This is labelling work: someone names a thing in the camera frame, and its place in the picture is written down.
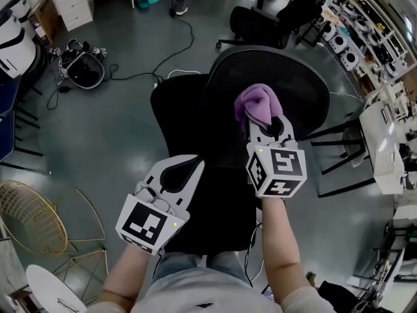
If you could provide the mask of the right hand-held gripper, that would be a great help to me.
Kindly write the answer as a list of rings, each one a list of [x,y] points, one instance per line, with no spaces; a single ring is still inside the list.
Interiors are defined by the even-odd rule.
[[[273,142],[263,127],[248,120],[246,171],[258,198],[291,198],[307,180],[305,152],[294,140],[290,120],[284,115],[280,120],[282,143]]]

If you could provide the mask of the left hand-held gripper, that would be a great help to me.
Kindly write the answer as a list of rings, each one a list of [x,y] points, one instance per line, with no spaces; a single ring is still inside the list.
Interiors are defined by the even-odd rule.
[[[145,177],[145,183],[139,182],[135,194],[127,196],[115,227],[119,237],[150,255],[157,255],[190,219],[185,209],[204,167],[205,162],[198,155],[177,155],[157,162]],[[157,193],[167,194],[172,205]]]

